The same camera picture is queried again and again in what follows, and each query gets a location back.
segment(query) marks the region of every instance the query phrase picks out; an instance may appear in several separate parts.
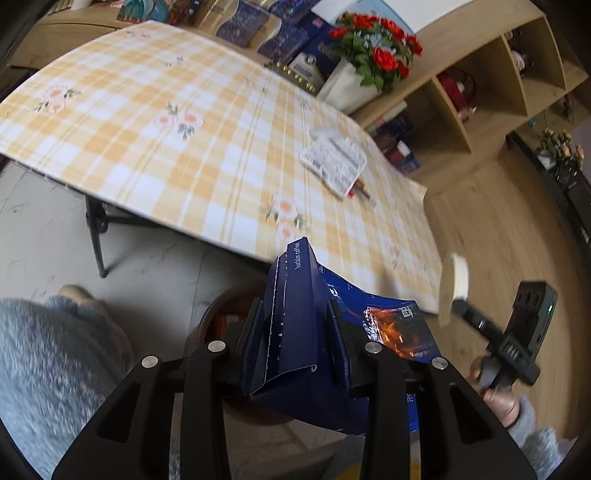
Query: tiled floor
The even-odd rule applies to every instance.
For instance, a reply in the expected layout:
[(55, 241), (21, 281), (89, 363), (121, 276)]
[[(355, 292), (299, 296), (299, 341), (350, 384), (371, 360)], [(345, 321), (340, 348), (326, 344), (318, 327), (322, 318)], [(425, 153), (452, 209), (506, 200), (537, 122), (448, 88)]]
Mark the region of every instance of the tiled floor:
[[(0, 173), (0, 297), (43, 301), (64, 284), (106, 301), (138, 357), (181, 356), (207, 306), (226, 289), (264, 278), (240, 258), (168, 229), (111, 225), (101, 236), (112, 267), (99, 277), (84, 198), (10, 164)], [(302, 453), (342, 434), (292, 421), (253, 426), (226, 416), (234, 465)]]

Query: flower pot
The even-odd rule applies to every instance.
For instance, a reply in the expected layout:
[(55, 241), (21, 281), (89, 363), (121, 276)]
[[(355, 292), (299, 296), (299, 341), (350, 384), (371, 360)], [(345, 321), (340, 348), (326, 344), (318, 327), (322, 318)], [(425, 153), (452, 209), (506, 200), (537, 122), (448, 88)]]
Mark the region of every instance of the flower pot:
[(546, 170), (550, 170), (556, 166), (556, 159), (554, 159), (548, 150), (542, 150), (538, 153), (538, 161)]
[(355, 67), (343, 58), (316, 98), (348, 115), (379, 95), (375, 85), (359, 86), (361, 80)]

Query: floral pattern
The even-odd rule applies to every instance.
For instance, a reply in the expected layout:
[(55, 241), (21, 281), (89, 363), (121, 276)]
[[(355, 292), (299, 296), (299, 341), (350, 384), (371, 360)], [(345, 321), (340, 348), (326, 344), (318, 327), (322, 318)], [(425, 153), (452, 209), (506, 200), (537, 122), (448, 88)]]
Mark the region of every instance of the floral pattern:
[(277, 224), (277, 247), (285, 249), (287, 244), (293, 242), (301, 235), (299, 232), (308, 230), (304, 215), (298, 210), (296, 201), (292, 197), (277, 192), (271, 199), (271, 204), (263, 209), (265, 220), (273, 218)]
[(393, 245), (390, 242), (386, 244), (386, 256), (388, 260), (390, 260), (390, 266), (393, 270), (396, 270), (398, 264), (400, 262), (400, 255), (402, 251), (398, 245)]
[(178, 55), (173, 61), (165, 61), (164, 66), (168, 69), (172, 67), (184, 67), (186, 64), (182, 55)]
[(176, 125), (176, 133), (186, 141), (195, 134), (198, 128), (203, 126), (203, 117), (189, 109), (179, 112), (178, 104), (169, 102), (166, 110), (162, 110), (154, 117), (154, 125), (161, 129), (168, 129)]
[(80, 91), (63, 85), (49, 87), (40, 96), (33, 111), (39, 113), (45, 109), (50, 114), (59, 113), (66, 108), (66, 100), (80, 94)]

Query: table leg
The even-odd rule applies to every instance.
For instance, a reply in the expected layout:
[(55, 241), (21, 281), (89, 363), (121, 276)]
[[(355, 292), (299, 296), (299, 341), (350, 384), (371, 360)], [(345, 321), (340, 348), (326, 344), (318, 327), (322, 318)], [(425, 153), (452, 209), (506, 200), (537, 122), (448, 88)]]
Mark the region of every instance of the table leg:
[(109, 224), (102, 202), (88, 195), (86, 195), (86, 224), (90, 230), (90, 239), (92, 240), (92, 248), (95, 251), (96, 264), (99, 267), (99, 275), (101, 278), (105, 278), (107, 272), (103, 262), (103, 254), (100, 250), (99, 234), (105, 233)]

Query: wooden floor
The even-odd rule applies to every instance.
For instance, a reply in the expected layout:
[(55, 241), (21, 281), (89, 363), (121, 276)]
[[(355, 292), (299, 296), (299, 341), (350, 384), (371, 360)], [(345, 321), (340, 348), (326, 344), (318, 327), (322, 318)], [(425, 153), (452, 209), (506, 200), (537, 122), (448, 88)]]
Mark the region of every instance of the wooden floor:
[[(540, 379), (518, 389), (533, 402), (539, 427), (579, 434), (591, 408), (590, 290), (567, 226), (527, 159), (503, 150), (453, 190), (427, 194), (425, 204), (441, 255), (456, 251), (468, 260), (469, 300), (503, 328), (520, 281), (545, 280), (558, 291)], [(486, 343), (457, 319), (443, 329), (429, 324), (443, 355), (467, 374)]]

